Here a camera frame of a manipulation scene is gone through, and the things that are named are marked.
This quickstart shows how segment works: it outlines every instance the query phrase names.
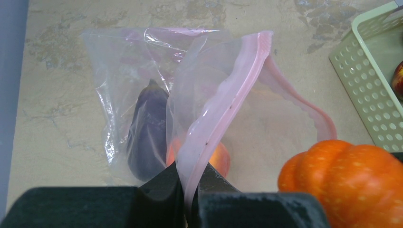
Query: apple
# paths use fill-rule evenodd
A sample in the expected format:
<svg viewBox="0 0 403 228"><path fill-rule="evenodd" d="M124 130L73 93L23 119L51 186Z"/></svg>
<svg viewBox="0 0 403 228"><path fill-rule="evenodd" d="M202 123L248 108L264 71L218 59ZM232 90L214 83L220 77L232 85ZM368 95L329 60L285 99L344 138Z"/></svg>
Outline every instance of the apple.
<svg viewBox="0 0 403 228"><path fill-rule="evenodd" d="M397 66L393 74L392 89L396 97L403 100L403 61Z"/></svg>

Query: beige basket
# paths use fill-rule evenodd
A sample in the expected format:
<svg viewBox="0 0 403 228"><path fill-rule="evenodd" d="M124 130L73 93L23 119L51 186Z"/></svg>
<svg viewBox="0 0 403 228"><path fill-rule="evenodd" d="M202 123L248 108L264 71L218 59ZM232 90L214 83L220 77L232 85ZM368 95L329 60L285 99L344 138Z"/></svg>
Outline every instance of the beige basket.
<svg viewBox="0 0 403 228"><path fill-rule="evenodd" d="M388 18L401 4L357 16L329 56L375 145L390 152L403 151L403 107L389 84L403 61L403 15Z"/></svg>

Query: small pumpkin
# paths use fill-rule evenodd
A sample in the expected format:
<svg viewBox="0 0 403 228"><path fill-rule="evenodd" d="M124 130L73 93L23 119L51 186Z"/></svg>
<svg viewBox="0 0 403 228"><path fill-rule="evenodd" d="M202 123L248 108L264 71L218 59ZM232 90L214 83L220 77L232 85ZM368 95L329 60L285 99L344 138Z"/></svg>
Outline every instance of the small pumpkin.
<svg viewBox="0 0 403 228"><path fill-rule="evenodd" d="M174 139L169 147L168 156L166 156L166 165L170 166L174 161L174 154L179 151L181 143L178 139ZM227 148L221 142L218 144L211 156L209 163L214 167L221 176L227 177L230 171L230 154Z"/></svg>
<svg viewBox="0 0 403 228"><path fill-rule="evenodd" d="M403 227L403 164L376 146L318 142L285 163L278 189L315 196L333 228Z"/></svg>

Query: plastic bag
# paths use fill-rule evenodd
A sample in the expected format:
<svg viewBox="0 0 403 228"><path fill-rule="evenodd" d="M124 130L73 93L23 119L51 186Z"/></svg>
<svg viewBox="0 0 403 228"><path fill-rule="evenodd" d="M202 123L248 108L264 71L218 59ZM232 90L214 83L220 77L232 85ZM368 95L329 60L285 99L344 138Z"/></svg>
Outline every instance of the plastic bag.
<svg viewBox="0 0 403 228"><path fill-rule="evenodd" d="M191 208L204 169L221 142L241 191L276 191L282 165L314 143L336 138L331 119L292 88L269 55L271 31L212 44L196 38L168 98L167 142Z"/></svg>
<svg viewBox="0 0 403 228"><path fill-rule="evenodd" d="M166 138L162 137L163 123L157 122L164 121L159 114L165 110L155 105L164 98L155 102L155 93L149 93L142 98L147 102L138 104L137 99L150 79L169 93L177 66L193 40L202 35L212 44L231 39L227 31L187 28L117 28L82 33L105 115L102 138L114 176L138 186L164 170Z"/></svg>

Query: marble countertop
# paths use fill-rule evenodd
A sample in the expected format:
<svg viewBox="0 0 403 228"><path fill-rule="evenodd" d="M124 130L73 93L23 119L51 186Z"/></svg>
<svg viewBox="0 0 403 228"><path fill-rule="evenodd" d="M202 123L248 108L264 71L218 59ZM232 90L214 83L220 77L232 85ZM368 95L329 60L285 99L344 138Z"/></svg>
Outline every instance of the marble countertop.
<svg viewBox="0 0 403 228"><path fill-rule="evenodd" d="M328 55L379 0L31 0L8 208L37 186L125 184L108 169L105 126L83 40L88 28L205 27L235 37L274 31L274 58L296 90L333 119L340 139L372 144Z"/></svg>

